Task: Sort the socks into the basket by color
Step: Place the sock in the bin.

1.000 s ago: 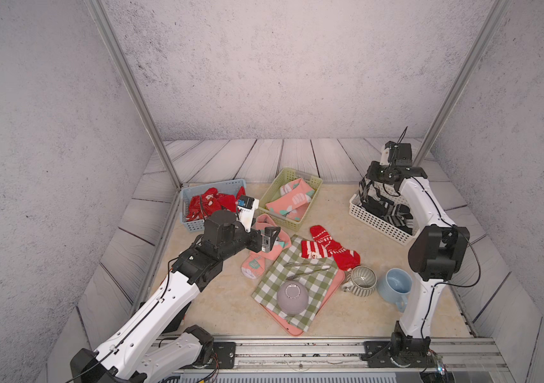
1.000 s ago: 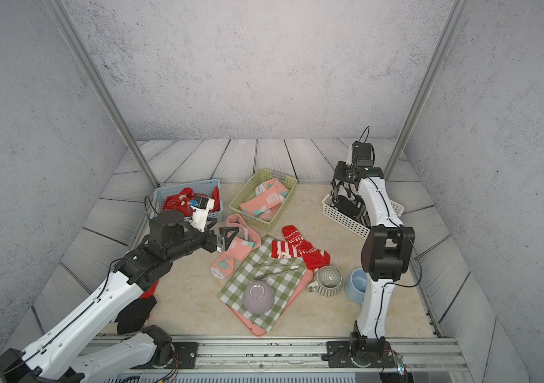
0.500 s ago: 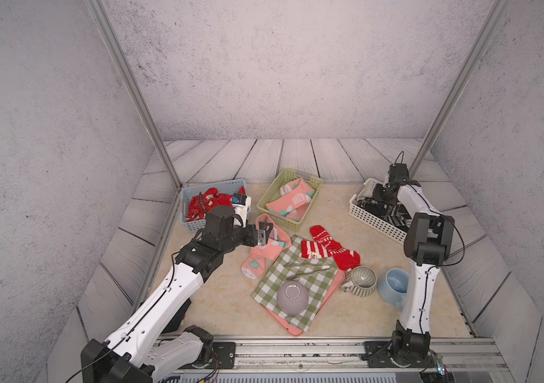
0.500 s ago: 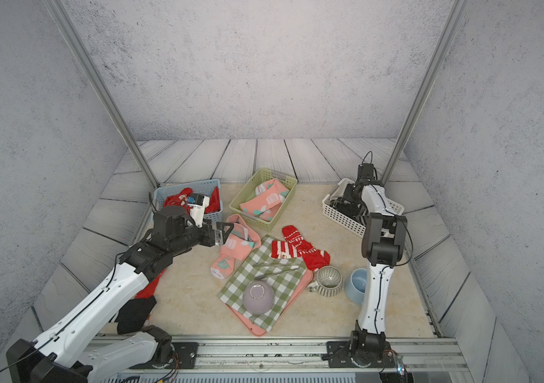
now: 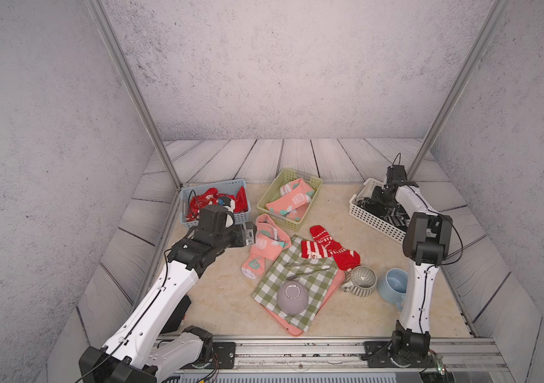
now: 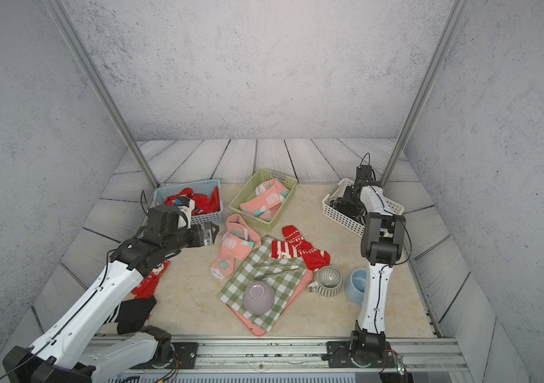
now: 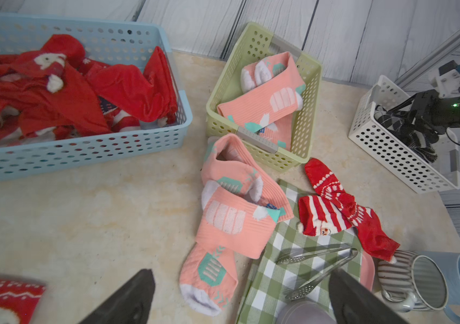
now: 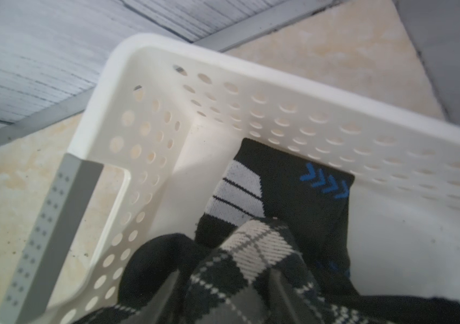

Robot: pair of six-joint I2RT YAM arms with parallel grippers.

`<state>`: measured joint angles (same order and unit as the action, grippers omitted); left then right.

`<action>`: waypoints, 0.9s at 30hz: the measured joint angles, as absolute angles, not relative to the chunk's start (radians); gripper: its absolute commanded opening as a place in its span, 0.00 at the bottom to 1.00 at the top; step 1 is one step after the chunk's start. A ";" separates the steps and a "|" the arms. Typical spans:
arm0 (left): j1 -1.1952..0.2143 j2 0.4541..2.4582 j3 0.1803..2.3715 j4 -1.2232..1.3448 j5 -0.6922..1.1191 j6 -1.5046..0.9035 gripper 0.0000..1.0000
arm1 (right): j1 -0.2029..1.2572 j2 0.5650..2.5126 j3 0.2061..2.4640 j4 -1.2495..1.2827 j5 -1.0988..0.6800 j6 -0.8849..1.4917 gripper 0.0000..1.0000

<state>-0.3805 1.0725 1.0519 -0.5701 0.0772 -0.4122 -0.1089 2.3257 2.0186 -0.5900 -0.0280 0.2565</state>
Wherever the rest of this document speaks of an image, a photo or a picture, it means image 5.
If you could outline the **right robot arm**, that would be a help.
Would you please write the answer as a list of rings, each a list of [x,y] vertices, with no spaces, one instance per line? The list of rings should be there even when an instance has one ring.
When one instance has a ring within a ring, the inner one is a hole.
[[[364,209],[388,226],[403,223],[409,260],[407,292],[391,336],[390,359],[400,367],[421,366],[430,350],[429,313],[436,275],[449,255],[452,218],[437,212],[407,179],[405,167],[388,167],[384,184],[365,199]]]

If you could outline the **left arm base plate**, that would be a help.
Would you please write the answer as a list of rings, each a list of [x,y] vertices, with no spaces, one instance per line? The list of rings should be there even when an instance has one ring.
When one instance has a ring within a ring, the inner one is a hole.
[[[235,366],[236,343],[216,342],[205,344],[198,359],[188,363],[183,370],[232,370]]]

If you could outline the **black white striped sock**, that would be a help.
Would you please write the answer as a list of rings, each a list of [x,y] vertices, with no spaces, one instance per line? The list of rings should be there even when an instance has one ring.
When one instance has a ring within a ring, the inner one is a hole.
[[[374,201],[371,198],[365,197],[359,199],[356,205],[375,217],[391,224],[401,231],[407,231],[410,223],[410,217],[405,210],[399,205],[387,206]]]

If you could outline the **red fluffy sock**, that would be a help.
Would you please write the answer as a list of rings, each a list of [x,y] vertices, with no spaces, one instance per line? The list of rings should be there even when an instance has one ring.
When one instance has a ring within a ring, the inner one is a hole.
[[[221,196],[229,196],[235,201],[234,213],[242,213],[248,211],[248,199],[246,198],[246,190],[241,187],[238,193],[234,195],[220,193],[217,188],[209,188],[203,194],[197,195],[191,191],[187,199],[187,222],[198,220],[199,212],[202,208],[209,205],[218,205],[218,198]]]

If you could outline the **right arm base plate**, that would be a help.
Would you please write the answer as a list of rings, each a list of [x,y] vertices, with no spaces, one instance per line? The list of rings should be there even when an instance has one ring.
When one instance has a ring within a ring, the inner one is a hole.
[[[367,362],[369,368],[401,368],[401,369],[437,369],[436,359],[431,353],[425,359],[413,359],[401,362],[399,357],[391,356],[391,343],[382,341],[366,341],[361,360]]]

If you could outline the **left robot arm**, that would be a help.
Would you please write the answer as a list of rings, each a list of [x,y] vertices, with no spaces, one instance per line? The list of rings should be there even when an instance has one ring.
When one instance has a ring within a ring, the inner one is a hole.
[[[213,336],[202,328],[187,327],[164,346],[154,345],[206,268],[228,248],[254,245],[256,234],[253,222],[238,223],[226,207],[201,209],[198,225],[166,250],[160,277],[126,322],[101,348],[82,354],[80,381],[164,382],[188,365],[217,370]]]

